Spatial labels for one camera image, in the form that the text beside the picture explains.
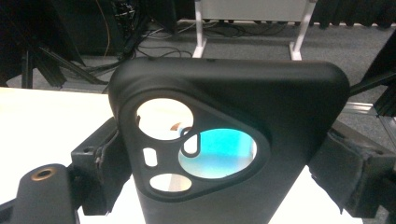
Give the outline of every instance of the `white stand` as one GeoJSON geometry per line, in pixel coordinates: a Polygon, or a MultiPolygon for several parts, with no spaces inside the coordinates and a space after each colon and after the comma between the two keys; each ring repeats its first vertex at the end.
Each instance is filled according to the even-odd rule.
{"type": "Polygon", "coordinates": [[[303,18],[301,20],[300,25],[300,33],[298,34],[296,42],[290,42],[290,56],[294,61],[300,61],[301,57],[301,45],[303,44],[304,37],[306,34],[306,30],[308,29],[309,22],[311,21],[312,14],[314,13],[315,5],[318,0],[307,0],[305,5],[305,10],[303,14],[303,18]]]}
{"type": "Polygon", "coordinates": [[[206,45],[206,39],[204,38],[204,27],[202,24],[202,2],[201,0],[195,0],[195,20],[197,27],[197,47],[192,55],[192,58],[202,58],[206,45]]]}
{"type": "MultiPolygon", "coordinates": [[[[290,56],[291,59],[294,61],[300,61],[301,57],[301,45],[303,44],[304,37],[306,34],[306,30],[308,29],[309,22],[311,21],[312,14],[315,9],[315,5],[317,4],[318,0],[307,0],[303,18],[300,25],[300,32],[298,34],[297,40],[295,42],[290,42],[290,56]]],[[[192,55],[192,58],[202,58],[204,53],[206,39],[204,38],[204,28],[202,23],[202,1],[195,0],[195,20],[196,20],[196,27],[197,27],[197,47],[195,48],[195,52],[192,55]]]]}

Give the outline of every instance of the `camera cutout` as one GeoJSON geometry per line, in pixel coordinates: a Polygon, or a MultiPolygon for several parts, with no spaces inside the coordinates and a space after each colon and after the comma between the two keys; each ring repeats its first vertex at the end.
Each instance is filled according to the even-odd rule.
{"type": "Polygon", "coordinates": [[[207,179],[223,178],[244,170],[256,157],[256,142],[247,133],[234,129],[213,129],[198,136],[187,140],[178,154],[181,167],[191,175],[207,179]],[[196,148],[199,148],[198,155],[186,156],[186,149],[196,148]]]}
{"type": "Polygon", "coordinates": [[[158,140],[174,140],[180,137],[179,127],[191,127],[193,114],[181,102],[158,98],[146,101],[136,111],[136,122],[146,135],[158,140]]]}

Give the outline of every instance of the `black cable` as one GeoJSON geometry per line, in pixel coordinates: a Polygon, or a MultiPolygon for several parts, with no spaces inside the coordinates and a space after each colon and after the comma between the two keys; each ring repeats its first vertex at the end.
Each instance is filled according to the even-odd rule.
{"type": "Polygon", "coordinates": [[[110,63],[110,64],[105,64],[105,65],[99,65],[95,67],[85,67],[84,70],[89,72],[92,75],[96,75],[98,73],[103,73],[104,71],[110,71],[115,68],[117,68],[122,61],[118,61],[116,63],[110,63]]]}
{"type": "Polygon", "coordinates": [[[128,60],[131,58],[135,57],[135,52],[134,49],[139,46],[139,44],[143,41],[144,38],[142,38],[141,33],[144,31],[146,28],[147,23],[149,22],[150,18],[147,16],[144,16],[141,22],[139,22],[139,25],[135,29],[135,32],[132,34],[132,36],[126,41],[125,47],[121,56],[121,60],[128,60]]]}
{"type": "Polygon", "coordinates": [[[252,36],[252,35],[277,35],[277,34],[281,33],[283,30],[285,30],[285,28],[287,26],[288,26],[287,23],[282,24],[281,26],[277,26],[277,24],[270,24],[267,29],[265,29],[259,33],[253,33],[253,32],[247,31],[247,30],[245,30],[245,33],[248,34],[246,36],[249,36],[249,35],[250,36],[252,36]]]}
{"type": "Polygon", "coordinates": [[[148,35],[148,38],[154,38],[154,39],[166,39],[166,38],[170,38],[175,34],[180,34],[181,32],[188,32],[189,30],[192,30],[195,26],[195,23],[193,24],[189,24],[189,25],[184,25],[184,24],[179,24],[177,26],[177,32],[175,32],[174,34],[169,34],[169,32],[167,32],[165,29],[160,28],[160,29],[156,29],[156,30],[146,30],[146,32],[152,32],[151,34],[148,35]],[[167,34],[167,36],[152,36],[155,34],[167,34]]]}
{"type": "Polygon", "coordinates": [[[243,36],[243,34],[245,33],[245,29],[241,26],[236,26],[233,24],[228,24],[228,23],[219,23],[218,25],[214,26],[214,27],[210,27],[210,28],[206,28],[204,35],[210,36],[210,37],[227,37],[227,38],[238,38],[243,36]],[[236,32],[234,32],[234,34],[232,35],[228,35],[225,32],[219,31],[220,29],[231,29],[234,30],[236,32]],[[217,34],[218,36],[215,35],[209,35],[207,32],[211,32],[214,34],[217,34]]]}
{"type": "Polygon", "coordinates": [[[142,53],[143,55],[145,55],[147,57],[150,57],[150,58],[163,58],[163,57],[165,57],[167,55],[170,55],[170,54],[173,54],[173,53],[178,53],[178,57],[179,58],[182,57],[182,53],[186,53],[192,58],[192,54],[190,52],[188,52],[186,50],[180,50],[180,49],[174,48],[174,47],[144,47],[144,46],[139,46],[139,47],[137,47],[136,50],[138,52],[142,53]],[[164,53],[164,54],[162,54],[160,56],[152,56],[152,55],[149,55],[146,52],[142,51],[140,48],[142,48],[142,49],[173,49],[173,50],[170,51],[170,52],[166,52],[166,53],[164,53]]]}

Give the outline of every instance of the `metal frame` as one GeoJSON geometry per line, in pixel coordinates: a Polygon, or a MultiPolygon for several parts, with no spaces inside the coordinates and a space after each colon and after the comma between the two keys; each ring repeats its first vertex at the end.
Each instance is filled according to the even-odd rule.
{"type": "Polygon", "coordinates": [[[22,83],[23,89],[33,88],[33,52],[27,49],[22,55],[22,83]]]}
{"type": "Polygon", "coordinates": [[[373,104],[364,104],[364,103],[348,102],[346,103],[346,106],[344,107],[342,113],[379,117],[379,120],[381,121],[382,126],[384,126],[385,131],[387,131],[387,134],[391,142],[396,147],[396,118],[379,116],[376,113],[373,104]]]}
{"type": "Polygon", "coordinates": [[[306,34],[306,31],[309,26],[309,22],[311,21],[312,14],[314,13],[315,5],[317,4],[318,0],[307,0],[306,5],[305,5],[305,10],[303,14],[303,18],[301,20],[301,25],[300,25],[300,32],[298,34],[298,37],[295,42],[290,42],[289,48],[290,48],[290,56],[291,59],[294,61],[300,61],[302,59],[301,57],[301,45],[303,44],[304,37],[306,34]]]}
{"type": "Polygon", "coordinates": [[[204,27],[202,24],[202,1],[195,0],[195,26],[197,28],[197,47],[192,58],[202,58],[206,46],[206,38],[204,38],[204,27]]]}

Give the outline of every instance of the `black plastic mount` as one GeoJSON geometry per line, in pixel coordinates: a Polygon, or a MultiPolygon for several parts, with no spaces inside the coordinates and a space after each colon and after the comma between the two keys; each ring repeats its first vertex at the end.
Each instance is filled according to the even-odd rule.
{"type": "Polygon", "coordinates": [[[67,168],[50,164],[27,174],[17,199],[0,205],[0,223],[79,223],[75,211],[81,206],[86,216],[111,212],[132,174],[115,120],[105,122],[71,154],[67,168]],[[47,178],[32,179],[43,171],[47,178]]]}
{"type": "Polygon", "coordinates": [[[109,99],[146,222],[268,222],[320,147],[348,94],[346,76],[330,63],[171,58],[124,63],[110,81],[109,99]],[[162,141],[139,129],[137,108],[155,98],[177,100],[190,109],[194,123],[186,135],[162,141]],[[183,170],[177,155],[184,142],[221,128],[252,136],[255,160],[219,179],[183,170]],[[157,167],[145,164],[145,147],[156,150],[157,167]],[[186,176],[191,188],[158,191],[149,181],[162,174],[186,176]]]}
{"type": "Polygon", "coordinates": [[[336,121],[309,170],[339,208],[373,218],[379,205],[396,212],[396,154],[336,121]]]}

